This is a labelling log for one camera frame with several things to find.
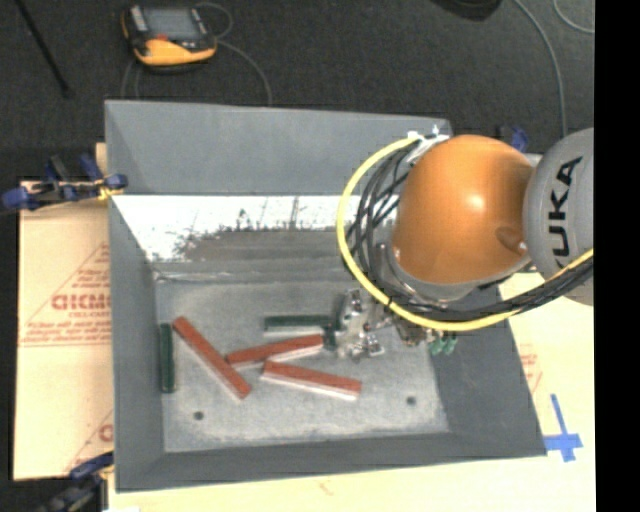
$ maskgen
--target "black cord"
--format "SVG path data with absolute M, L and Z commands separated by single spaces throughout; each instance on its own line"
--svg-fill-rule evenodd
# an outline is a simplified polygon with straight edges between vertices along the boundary
M 240 48 L 238 48 L 237 46 L 234 46 L 230 43 L 227 43 L 226 41 L 220 41 L 218 40 L 218 44 L 220 46 L 224 46 L 225 48 L 228 48 L 229 50 L 237 53 L 238 55 L 240 55 L 244 60 L 246 60 L 251 67 L 253 67 L 253 69 L 256 70 L 256 72 L 258 73 L 258 75 L 260 76 L 260 78 L 262 79 L 262 83 L 264 85 L 264 89 L 267 93 L 267 106 L 272 106 L 273 105 L 273 93 L 271 92 L 271 86 L 269 85 L 269 80 L 267 79 L 266 75 L 264 74 L 264 72 L 262 71 L 262 69 L 260 68 L 260 66 L 258 66 L 258 64 L 256 64 L 256 61 L 254 61 L 246 52 L 242 51 Z
M 520 0 L 513 0 L 513 3 L 522 11 L 522 13 L 531 21 L 534 28 L 537 30 L 538 34 L 542 38 L 542 42 L 544 43 L 547 52 L 549 53 L 549 57 L 551 58 L 551 64 L 553 66 L 553 72 L 556 76 L 556 84 L 558 86 L 558 102 L 560 107 L 560 130 L 562 137 L 566 137 L 568 134 L 567 127 L 567 109 L 565 106 L 564 100 L 564 81 L 562 80 L 562 75 L 560 74 L 560 66 L 558 64 L 558 58 L 556 57 L 556 52 L 549 41 L 549 37 L 547 33 L 542 28 L 542 25 L 537 20 L 537 18 L 531 14 L 531 12 L 524 6 L 524 4 Z
M 583 284 L 592 276 L 593 260 L 590 258 L 575 269 L 568 270 L 566 274 L 560 278 L 551 282 L 545 282 L 532 290 L 528 290 L 523 294 L 513 297 L 512 299 L 503 300 L 490 306 L 483 306 L 470 310 L 449 309 L 444 314 L 434 311 L 430 318 L 433 320 L 455 322 L 478 320 L 487 316 L 513 311 L 525 313 L 565 295 L 577 286 Z
M 222 7 L 220 4 L 216 4 L 213 2 L 199 2 L 194 7 L 196 9 L 200 7 L 211 7 L 212 9 L 222 12 L 227 17 L 227 27 L 222 32 L 218 34 L 214 34 L 214 37 L 216 39 L 222 39 L 224 36 L 229 34 L 229 32 L 231 32 L 231 29 L 233 28 L 233 24 L 235 23 L 235 21 L 231 13 L 227 9 Z
M 65 99 L 73 98 L 75 96 L 73 89 L 69 86 L 67 81 L 64 79 L 64 76 L 62 76 L 62 72 L 60 71 L 60 68 L 56 63 L 56 60 L 53 58 L 53 55 L 51 55 L 51 52 L 49 51 L 49 47 L 47 46 L 47 43 L 44 42 L 44 39 L 42 38 L 42 34 L 40 34 L 40 31 L 38 30 L 38 27 L 36 26 L 35 21 L 33 21 L 31 14 L 27 10 L 27 7 L 24 5 L 24 2 L 22 0 L 14 0 L 14 2 L 18 7 L 18 10 L 20 11 L 20 14 L 24 18 L 24 21 L 27 23 L 27 26 L 29 27 L 29 31 L 33 35 L 34 39 L 36 40 L 36 43 L 38 44 L 38 47 L 40 48 L 42 55 L 47 61 L 49 68 L 53 72 L 53 75 L 56 81 L 58 82 L 58 85 L 60 86 L 60 92 L 62 93 L 62 96 Z
M 583 27 L 582 25 L 578 25 L 576 22 L 571 20 L 562 10 L 560 10 L 560 6 L 558 5 L 558 0 L 553 0 L 553 10 L 556 12 L 558 17 L 571 28 L 577 30 L 578 32 L 583 32 L 585 34 L 595 34 L 595 28 Z
M 389 172 L 393 168 L 392 166 L 397 165 L 402 160 L 402 158 L 404 158 L 404 156 L 407 155 L 411 150 L 411 148 L 415 145 L 417 145 L 417 143 L 412 144 L 407 149 L 400 150 L 395 154 L 391 154 L 387 156 L 385 160 L 382 162 L 382 165 L 374 171 L 372 178 L 369 180 L 369 182 L 365 186 L 362 192 L 362 196 L 360 197 L 360 203 L 358 205 L 358 210 L 356 213 L 356 222 L 352 225 L 352 227 L 354 228 L 353 235 L 355 237 L 355 242 L 353 247 L 356 248 L 358 258 L 362 263 L 362 270 L 365 273 L 365 275 L 367 275 L 370 272 L 371 267 L 369 265 L 368 255 L 366 255 L 364 252 L 365 251 L 364 241 L 367 239 L 367 236 L 366 236 L 367 230 L 365 229 L 363 231 L 363 226 L 366 227 L 368 225 L 370 212 L 372 211 L 370 210 L 370 207 L 374 206 L 375 203 L 377 202 L 377 201 L 373 202 L 373 199 L 372 199 L 376 197 L 376 194 L 374 194 L 374 188 L 376 187 L 376 184 L 378 182 L 383 182 L 386 179 Z M 392 193 L 394 188 L 395 187 L 392 187 L 389 193 Z

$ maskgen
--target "black cable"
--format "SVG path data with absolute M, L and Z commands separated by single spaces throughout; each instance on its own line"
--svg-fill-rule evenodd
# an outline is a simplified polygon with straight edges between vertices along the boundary
M 389 164 L 389 162 L 391 161 L 392 157 L 393 157 L 393 155 L 390 155 L 390 156 L 386 157 L 385 161 L 382 163 L 382 167 L 383 168 L 386 167 Z M 400 160 L 396 164 L 396 167 L 395 167 L 395 170 L 394 170 L 394 176 L 397 176 L 397 174 L 396 174 L 397 173 L 397 169 L 399 168 L 399 165 L 401 163 L 402 163 L 402 161 Z M 385 195 L 385 196 L 388 196 L 388 198 L 393 197 L 393 193 L 397 190 L 398 186 L 400 184 L 402 184 L 407 179 L 408 176 L 409 176 L 409 173 L 406 172 L 400 178 L 394 177 L 393 182 L 389 186 L 387 186 L 387 188 L 385 188 L 383 190 L 382 194 Z M 364 204 L 364 201 L 365 201 L 365 199 L 366 199 L 366 197 L 368 195 L 367 194 L 367 190 L 369 190 L 368 187 L 365 187 L 365 190 L 363 191 L 362 196 L 361 196 L 360 206 L 358 207 L 358 210 L 357 210 L 357 213 L 356 213 L 356 221 L 353 224 L 351 224 L 349 226 L 349 228 L 347 229 L 347 238 L 350 238 L 352 236 L 352 234 L 353 234 L 353 232 L 355 230 L 356 224 L 358 222 L 362 222 L 362 220 L 363 220 L 363 216 L 364 216 L 363 212 L 365 211 L 365 208 L 364 208 L 363 204 Z M 386 215 L 384 215 L 384 218 L 386 218 L 388 216 L 388 214 L 391 213 L 392 210 L 393 210 L 393 208 L 390 208 L 389 212 Z
M 549 57 L 551 58 L 551 64 L 553 65 L 553 71 L 556 75 L 556 83 L 558 85 L 558 101 L 560 103 L 560 129 L 563 137 L 566 137 L 568 134 L 567 128 L 567 109 L 564 101 L 564 81 L 562 80 L 562 75 L 560 74 L 560 66 L 558 64 L 558 58 L 556 57 L 556 52 L 549 41 L 549 37 L 547 33 L 542 28 L 540 22 L 536 19 L 536 17 L 531 14 L 531 12 L 524 6 L 524 4 L 520 0 L 513 0 L 513 3 L 516 4 L 518 9 L 520 9 L 523 14 L 529 18 L 529 21 L 533 24 L 535 29 L 540 34 L 542 38 L 542 42 L 547 48 L 547 52 L 549 53 Z
M 388 194 L 380 194 L 380 189 L 382 188 L 383 183 L 386 181 L 389 174 L 392 172 L 397 173 L 398 166 L 404 160 L 405 156 L 409 154 L 409 152 L 415 147 L 414 145 L 409 145 L 407 148 L 398 151 L 395 155 L 393 155 L 392 159 L 389 161 L 389 164 L 379 171 L 379 177 L 374 179 L 374 186 L 372 189 L 373 200 L 369 202 L 369 207 L 366 212 L 367 225 L 370 226 L 366 230 L 366 243 L 367 243 L 367 255 L 370 257 L 374 253 L 374 232 L 375 228 L 373 226 L 373 221 L 375 218 L 376 206 L 380 202 L 380 197 L 388 198 L 393 191 L 389 191 Z M 386 204 L 386 199 L 382 200 L 382 204 Z M 375 266 L 372 268 L 373 279 L 380 279 L 380 273 L 376 269 Z
M 404 159 L 404 156 L 402 156 L 402 158 L 397 159 L 396 164 L 393 168 L 391 185 L 387 186 L 387 188 L 385 188 L 381 193 L 381 195 L 384 196 L 384 200 L 380 203 L 380 205 L 377 208 L 376 214 L 372 217 L 372 222 L 374 227 L 378 226 L 380 222 L 386 219 L 389 213 L 393 211 L 394 208 L 392 207 L 385 212 L 385 207 L 387 207 L 387 205 L 389 204 L 389 201 L 391 201 L 391 198 L 393 197 L 393 193 L 397 190 L 398 186 L 409 177 L 409 172 L 407 171 L 404 173 L 404 175 L 401 178 L 398 178 L 398 170 L 400 169 L 400 164 L 402 163 L 403 159 Z
M 553 0 L 553 10 L 556 12 L 558 17 L 571 28 L 577 30 L 578 32 L 583 32 L 585 34 L 595 34 L 595 28 L 583 27 L 582 25 L 578 25 L 576 22 L 572 21 L 564 12 L 560 10 L 560 6 L 558 5 L 558 0 Z
M 565 295 L 577 286 L 583 284 L 592 275 L 593 261 L 587 260 L 575 269 L 568 270 L 565 276 L 551 282 L 542 283 L 538 287 L 528 290 L 512 299 L 469 310 L 449 309 L 444 313 L 434 311 L 430 318 L 432 320 L 455 322 L 478 320 L 487 316 L 516 310 L 519 311 L 519 313 L 525 313 Z
M 25 22 L 27 23 L 29 27 L 29 31 L 35 38 L 38 46 L 40 47 L 40 51 L 42 52 L 42 55 L 47 61 L 49 68 L 51 68 L 51 71 L 53 72 L 53 75 L 55 76 L 55 79 L 58 82 L 58 85 L 60 86 L 60 92 L 62 93 L 62 96 L 65 99 L 73 98 L 75 96 L 73 89 L 71 89 L 67 81 L 64 79 L 64 76 L 62 76 L 62 72 L 60 71 L 60 68 L 56 63 L 56 60 L 53 58 L 53 55 L 51 55 L 51 52 L 49 51 L 49 47 L 47 46 L 47 43 L 44 42 L 44 39 L 42 38 L 42 34 L 40 34 L 40 31 L 38 30 L 38 27 L 36 26 L 35 21 L 33 21 L 31 14 L 27 10 L 27 7 L 24 5 L 24 2 L 22 0 L 14 0 L 14 2 L 18 7 L 18 10 L 20 11 L 20 14 L 22 15 Z
M 222 7 L 220 4 L 216 4 L 216 3 L 213 3 L 213 2 L 199 2 L 194 7 L 196 7 L 196 9 L 199 8 L 199 7 L 211 7 L 212 9 L 216 9 L 216 10 L 222 12 L 227 17 L 227 28 L 225 28 L 219 34 L 214 34 L 214 37 L 216 39 L 222 39 L 224 36 L 229 34 L 229 32 L 231 32 L 231 29 L 233 28 L 233 24 L 235 23 L 234 19 L 233 19 L 233 16 L 231 15 L 231 13 L 227 9 Z
M 380 177 L 382 177 L 382 180 L 384 181 L 384 179 L 386 179 L 390 170 L 392 169 L 392 165 L 395 166 L 396 162 L 399 163 L 402 157 L 408 154 L 409 150 L 410 149 L 407 149 L 404 151 L 401 150 L 387 156 L 382 162 L 382 164 L 374 171 L 372 178 L 366 184 L 362 192 L 362 195 L 360 197 L 360 203 L 358 205 L 358 209 L 356 213 L 356 221 L 351 227 L 354 228 L 353 229 L 353 235 L 355 238 L 354 247 L 357 250 L 358 259 L 362 263 L 362 270 L 365 273 L 365 275 L 370 271 L 371 267 L 369 265 L 368 257 L 365 256 L 364 254 L 363 242 L 366 240 L 366 235 L 365 235 L 366 230 L 363 232 L 362 228 L 363 228 L 363 222 L 367 219 L 367 212 L 369 211 L 369 206 L 372 204 L 371 202 L 372 197 L 374 197 L 373 189 L 378 183 L 378 181 L 380 181 Z
M 258 75 L 260 76 L 260 78 L 262 79 L 262 83 L 264 84 L 264 89 L 267 93 L 267 106 L 272 106 L 273 105 L 273 93 L 271 92 L 271 85 L 269 85 L 269 80 L 267 80 L 266 75 L 264 74 L 264 72 L 262 71 L 262 69 L 260 68 L 260 66 L 258 66 L 258 64 L 256 64 L 256 61 L 254 61 L 246 52 L 242 51 L 240 48 L 238 48 L 237 46 L 232 45 L 231 43 L 227 43 L 226 41 L 220 41 L 218 40 L 218 44 L 220 46 L 224 46 L 225 48 L 228 48 L 229 50 L 237 53 L 238 55 L 240 55 L 242 58 L 244 58 L 244 60 L 246 60 L 252 67 L 253 69 L 256 70 L 256 72 L 258 73 Z
M 136 58 L 135 57 L 131 57 L 131 60 L 129 61 L 129 64 L 127 64 L 127 67 L 124 71 L 124 75 L 122 77 L 122 82 L 120 82 L 120 97 L 124 98 L 126 96 L 127 93 L 127 82 L 129 81 L 129 74 L 131 73 L 131 70 L 133 69 L 133 66 L 136 65 Z

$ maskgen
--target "cardboard sheet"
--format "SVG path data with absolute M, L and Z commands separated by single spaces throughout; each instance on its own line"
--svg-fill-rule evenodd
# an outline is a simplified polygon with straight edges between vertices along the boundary
M 14 479 L 66 476 L 113 446 L 106 203 L 24 212 Z

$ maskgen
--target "blue clamp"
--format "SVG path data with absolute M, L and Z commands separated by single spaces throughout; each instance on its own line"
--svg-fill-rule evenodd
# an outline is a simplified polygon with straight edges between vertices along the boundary
M 529 137 L 519 126 L 501 125 L 498 127 L 498 139 L 506 142 L 521 153 L 529 147 Z
M 5 210 L 37 210 L 44 206 L 75 202 L 98 197 L 103 191 L 124 189 L 128 184 L 123 174 L 104 176 L 97 162 L 88 154 L 79 158 L 80 166 L 88 183 L 71 184 L 64 163 L 57 155 L 49 158 L 44 169 L 44 178 L 31 189 L 16 187 L 2 194 Z
M 77 484 L 56 494 L 46 504 L 34 509 L 33 512 L 83 510 L 82 507 L 94 499 L 96 492 L 101 493 L 101 501 L 106 500 L 106 482 L 98 472 L 111 465 L 113 465 L 113 452 L 107 452 L 73 468 L 69 473 L 69 478 Z

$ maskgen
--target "red stick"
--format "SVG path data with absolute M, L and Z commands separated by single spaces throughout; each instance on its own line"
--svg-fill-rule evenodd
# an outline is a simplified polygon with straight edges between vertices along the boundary
M 348 399 L 357 398 L 362 389 L 362 383 L 359 380 L 291 364 L 276 363 L 270 359 L 264 363 L 262 376 L 269 380 L 301 386 L 310 391 L 338 394 Z
M 300 338 L 291 338 L 275 343 L 267 343 L 227 354 L 227 362 L 236 369 L 258 366 L 267 358 L 271 361 L 284 361 L 303 357 L 322 350 L 322 336 L 314 334 Z
M 233 369 L 211 344 L 183 316 L 173 321 L 173 328 L 213 369 L 218 379 L 241 400 L 251 391 L 249 383 Z

